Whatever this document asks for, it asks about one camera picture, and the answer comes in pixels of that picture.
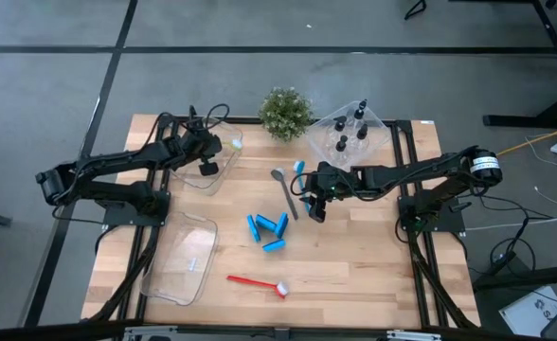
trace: wooden tabletop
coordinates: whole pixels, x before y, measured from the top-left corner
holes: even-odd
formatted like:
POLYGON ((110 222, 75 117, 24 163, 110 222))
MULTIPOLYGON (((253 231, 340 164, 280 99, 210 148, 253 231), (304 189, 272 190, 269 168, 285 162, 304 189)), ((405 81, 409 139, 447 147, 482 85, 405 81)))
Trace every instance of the wooden tabletop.
MULTIPOLYGON (((144 143, 155 116, 134 115, 126 149, 144 143)), ((413 136, 420 160, 440 155, 434 123, 413 121, 413 136)), ((243 152, 219 191, 205 196, 171 178, 171 213, 164 228, 175 224, 177 211, 206 217, 218 227, 218 244, 200 297, 189 306, 152 298, 146 322, 241 326, 291 326, 339 328, 419 328, 415 286, 407 245, 394 236, 397 189, 381 200, 364 203, 356 199, 327 204, 327 219, 319 224, 308 218, 304 206, 293 197, 299 220, 291 217, 282 250, 265 253, 270 235, 262 233, 255 243, 246 222, 247 214, 260 213, 277 220, 289 212, 280 184, 270 170, 283 167, 293 178, 296 160, 306 161, 313 171, 317 160, 300 138, 283 144, 260 125, 238 125, 243 131, 243 152), (286 299, 264 288, 225 279, 242 276, 268 282, 285 281, 286 299)), ((407 160, 402 136, 403 155, 407 160)), ((395 166, 391 140, 362 164, 395 166)), ((144 170, 118 176, 119 183, 142 180, 144 170)), ((441 180, 423 183, 432 188, 441 180)), ((123 280, 134 236, 133 226, 122 226, 101 242, 82 317, 98 311, 123 280)), ((440 279, 452 299, 473 322, 479 323, 466 260, 450 234, 434 233, 440 279)), ((128 316, 135 315, 140 283, 132 291, 128 316)), ((437 323, 431 289, 425 285, 431 320, 437 323)))

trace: clear plastic container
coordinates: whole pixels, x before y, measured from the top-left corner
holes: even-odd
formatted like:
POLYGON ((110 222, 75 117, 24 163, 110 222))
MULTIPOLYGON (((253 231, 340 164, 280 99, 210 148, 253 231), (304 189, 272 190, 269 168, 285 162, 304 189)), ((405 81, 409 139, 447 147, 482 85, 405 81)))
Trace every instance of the clear plastic container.
POLYGON ((161 232, 152 266, 144 274, 140 291, 179 305, 189 305, 202 293, 217 242, 211 220, 176 213, 161 232))
POLYGON ((306 130, 308 144, 318 157, 345 171, 349 171, 350 166, 356 166, 358 162, 368 158, 390 139, 390 130, 368 106, 365 107, 361 119, 354 117, 359 103, 360 101, 356 100, 343 106, 306 130), (335 134, 333 131, 335 119, 339 117, 346 117, 346 127, 339 134, 335 134), (368 125, 368 133, 364 140, 360 140, 356 134, 363 124, 368 125), (348 140, 344 151, 338 152, 336 145, 341 135, 345 135, 348 140))
MULTIPOLYGON (((208 124, 211 125, 217 121, 217 118, 210 117, 208 124)), ((205 195, 213 195, 220 189, 226 175, 241 156, 240 147, 243 145, 243 132, 228 123, 222 122, 211 128, 210 132, 220 137, 222 141, 222 151, 209 159, 209 162, 218 164, 219 171, 209 176, 201 175, 199 165, 202 165, 203 162, 198 160, 171 172, 187 185, 200 189, 205 195)))

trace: toothbrush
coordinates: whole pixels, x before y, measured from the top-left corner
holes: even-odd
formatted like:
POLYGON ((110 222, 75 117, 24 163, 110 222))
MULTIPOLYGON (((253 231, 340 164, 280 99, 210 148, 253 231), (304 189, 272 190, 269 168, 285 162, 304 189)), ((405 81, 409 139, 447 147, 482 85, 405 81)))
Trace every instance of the toothbrush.
POLYGON ((275 293, 280 298, 283 298, 283 299, 287 296, 287 294, 289 294, 289 288, 287 288, 287 284, 285 284, 282 281, 280 281, 278 284, 272 284, 272 283, 264 283, 264 282, 260 282, 260 281, 256 281, 256 280, 248 279, 248 278, 240 278, 240 277, 232 276, 232 275, 228 276, 226 279, 233 280, 233 281, 243 283, 243 284, 251 284, 251 285, 258 285, 258 286, 273 288, 275 290, 275 293))
MULTIPOLYGON (((294 164, 294 171, 297 173, 297 175, 300 175, 304 172, 305 166, 306 164, 304 163, 304 161, 296 161, 296 163, 294 164)), ((304 190, 304 180, 302 180, 301 178, 301 176, 298 177, 297 181, 299 182, 299 189, 304 190)), ((310 204, 304 203, 304 206, 306 207, 306 212, 310 212, 310 204)))

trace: gray floor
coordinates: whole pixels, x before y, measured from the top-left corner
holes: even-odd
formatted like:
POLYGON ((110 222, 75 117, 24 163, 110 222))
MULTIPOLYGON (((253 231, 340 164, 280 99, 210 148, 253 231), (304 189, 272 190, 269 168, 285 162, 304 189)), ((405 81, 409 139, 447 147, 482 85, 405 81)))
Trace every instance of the gray floor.
MULTIPOLYGON (((0 0, 0 45, 113 45, 127 1, 0 0)), ((140 1, 127 45, 549 45, 531 6, 432 1, 410 22, 413 1, 140 1)), ((550 13, 557 26, 557 10, 550 13)), ((34 174, 76 156, 91 117, 108 55, 0 55, 0 328, 19 323, 53 220, 34 174)), ((227 102, 253 116, 273 86, 294 86, 318 116, 368 98, 385 118, 433 119, 444 151, 479 144, 500 151, 540 134, 485 128, 480 117, 533 115, 557 99, 557 59, 526 57, 368 56, 332 54, 123 55, 94 147, 120 150, 133 113, 205 111, 227 102)), ((546 157, 552 140, 538 144, 546 157)), ((535 193, 557 199, 557 169, 525 149, 505 156, 505 181, 492 194, 557 215, 535 193)), ((91 205, 75 216, 99 219, 91 205)), ((475 203, 467 226, 516 223, 475 203)), ((71 224, 42 323, 77 321, 94 261, 99 227, 71 224)), ((470 265, 483 270, 490 247, 512 228, 469 232, 470 265)), ((557 224, 524 238, 538 267, 557 265, 557 224)))

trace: potted plant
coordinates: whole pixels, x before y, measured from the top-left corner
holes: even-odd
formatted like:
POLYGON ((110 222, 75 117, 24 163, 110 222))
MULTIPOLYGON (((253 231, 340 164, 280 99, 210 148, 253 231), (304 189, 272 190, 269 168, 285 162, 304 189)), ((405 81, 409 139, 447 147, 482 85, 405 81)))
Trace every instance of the potted plant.
POLYGON ((289 142, 304 134, 311 124, 311 106, 295 88, 275 87, 264 99, 258 115, 261 125, 272 137, 289 142))

